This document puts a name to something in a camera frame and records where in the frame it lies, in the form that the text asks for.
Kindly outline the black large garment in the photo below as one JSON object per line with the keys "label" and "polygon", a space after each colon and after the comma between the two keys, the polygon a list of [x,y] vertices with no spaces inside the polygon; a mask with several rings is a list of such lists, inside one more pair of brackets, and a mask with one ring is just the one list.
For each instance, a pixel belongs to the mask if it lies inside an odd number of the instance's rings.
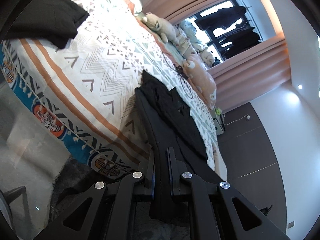
{"label": "black large garment", "polygon": [[169,182],[167,149],[172,148],[177,160],[203,180],[218,183],[227,179],[221,155],[214,154],[217,168],[207,164],[207,148],[190,114],[190,107],[176,89],[167,89],[157,78],[142,72],[142,85],[135,89],[138,113],[142,118],[155,154],[156,175],[164,176],[160,184]]}

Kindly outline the hanging dark clothes outside window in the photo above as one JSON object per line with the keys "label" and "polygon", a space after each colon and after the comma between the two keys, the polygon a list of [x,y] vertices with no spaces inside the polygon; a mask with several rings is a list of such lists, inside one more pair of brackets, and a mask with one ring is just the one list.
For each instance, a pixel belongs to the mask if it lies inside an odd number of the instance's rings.
{"label": "hanging dark clothes outside window", "polygon": [[263,42],[263,37],[252,16],[249,15],[248,8],[239,5],[235,0],[214,5],[196,13],[190,19],[199,39],[222,60]]}

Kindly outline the black folded clothing pile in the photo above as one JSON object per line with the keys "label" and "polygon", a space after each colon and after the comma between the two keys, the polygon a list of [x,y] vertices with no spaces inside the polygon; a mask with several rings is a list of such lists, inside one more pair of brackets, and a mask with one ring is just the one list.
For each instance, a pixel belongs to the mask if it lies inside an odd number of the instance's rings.
{"label": "black folded clothing pile", "polygon": [[5,39],[44,38],[59,49],[74,39],[89,13],[71,0],[32,0]]}

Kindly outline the blue patterned bed skirt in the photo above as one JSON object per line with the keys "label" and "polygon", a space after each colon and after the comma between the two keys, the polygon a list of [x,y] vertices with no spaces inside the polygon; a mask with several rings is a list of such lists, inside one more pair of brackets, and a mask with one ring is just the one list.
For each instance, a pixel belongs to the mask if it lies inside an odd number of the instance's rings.
{"label": "blue patterned bed skirt", "polygon": [[29,75],[9,42],[1,44],[1,68],[14,94],[48,132],[63,142],[79,163],[111,179],[135,171],[119,156],[118,148],[112,149],[111,144],[84,131],[43,94],[43,89]]}

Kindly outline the dark fuzzy floor rug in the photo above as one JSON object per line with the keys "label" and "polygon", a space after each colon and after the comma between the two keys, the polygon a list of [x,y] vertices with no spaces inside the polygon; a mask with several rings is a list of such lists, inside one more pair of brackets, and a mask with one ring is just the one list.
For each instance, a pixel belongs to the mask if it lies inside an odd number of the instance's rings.
{"label": "dark fuzzy floor rug", "polygon": [[110,183],[111,179],[70,157],[54,180],[49,205],[48,223],[56,219],[74,199],[96,182]]}

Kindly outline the white bedside storage box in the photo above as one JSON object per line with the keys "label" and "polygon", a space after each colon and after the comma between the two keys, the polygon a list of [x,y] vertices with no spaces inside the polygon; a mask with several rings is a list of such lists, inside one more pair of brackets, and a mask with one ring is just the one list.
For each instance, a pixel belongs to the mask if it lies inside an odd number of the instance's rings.
{"label": "white bedside storage box", "polygon": [[213,110],[210,111],[210,114],[212,116],[212,119],[215,125],[216,135],[222,135],[225,132],[225,127],[222,121],[221,109],[214,108]]}

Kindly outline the orange duck print pillow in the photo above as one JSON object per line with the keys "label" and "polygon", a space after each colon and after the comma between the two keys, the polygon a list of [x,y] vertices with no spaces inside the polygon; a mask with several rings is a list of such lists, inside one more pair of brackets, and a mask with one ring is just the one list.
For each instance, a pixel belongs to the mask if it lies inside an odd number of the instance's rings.
{"label": "orange duck print pillow", "polygon": [[204,62],[196,54],[190,54],[183,61],[183,68],[191,82],[204,98],[210,110],[213,110],[216,103],[216,83],[207,72]]}

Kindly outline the patterned white bed quilt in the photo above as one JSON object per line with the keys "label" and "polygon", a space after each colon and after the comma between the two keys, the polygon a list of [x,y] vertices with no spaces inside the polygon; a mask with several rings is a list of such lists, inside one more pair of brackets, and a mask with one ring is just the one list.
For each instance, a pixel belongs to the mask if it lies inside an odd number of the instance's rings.
{"label": "patterned white bed quilt", "polygon": [[43,94],[84,131],[111,144],[112,149],[118,148],[122,160],[135,169],[151,151],[135,97],[135,89],[142,85],[142,72],[146,71],[167,89],[176,89],[190,107],[208,149],[207,164],[217,168],[214,154],[221,154],[206,104],[195,87],[174,70],[172,61],[138,23],[127,3],[71,1],[89,16],[65,49],[43,38],[3,41],[16,50]]}

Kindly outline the pink curtain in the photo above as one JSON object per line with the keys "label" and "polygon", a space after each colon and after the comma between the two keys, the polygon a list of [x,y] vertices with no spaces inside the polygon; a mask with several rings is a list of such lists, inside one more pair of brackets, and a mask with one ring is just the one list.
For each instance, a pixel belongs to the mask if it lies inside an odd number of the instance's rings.
{"label": "pink curtain", "polygon": [[228,112],[291,80],[289,51],[270,0],[141,0],[181,27],[217,85]]}

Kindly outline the beige plush toy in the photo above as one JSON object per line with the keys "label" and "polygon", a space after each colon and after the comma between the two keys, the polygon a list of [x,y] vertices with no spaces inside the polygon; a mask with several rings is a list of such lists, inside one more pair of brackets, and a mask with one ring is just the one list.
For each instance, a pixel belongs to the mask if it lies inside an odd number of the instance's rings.
{"label": "beige plush toy", "polygon": [[164,43],[171,42],[179,45],[174,26],[164,18],[148,12],[142,17],[142,22],[152,31],[156,32]]}

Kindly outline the light blue plush toy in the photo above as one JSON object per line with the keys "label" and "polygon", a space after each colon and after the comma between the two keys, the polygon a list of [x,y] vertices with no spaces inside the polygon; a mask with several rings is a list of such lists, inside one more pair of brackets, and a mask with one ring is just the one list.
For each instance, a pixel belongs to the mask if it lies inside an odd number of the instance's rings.
{"label": "light blue plush toy", "polygon": [[188,19],[181,21],[179,23],[179,26],[185,32],[186,36],[191,42],[191,45],[197,52],[201,52],[207,49],[207,46],[196,37],[197,30]]}

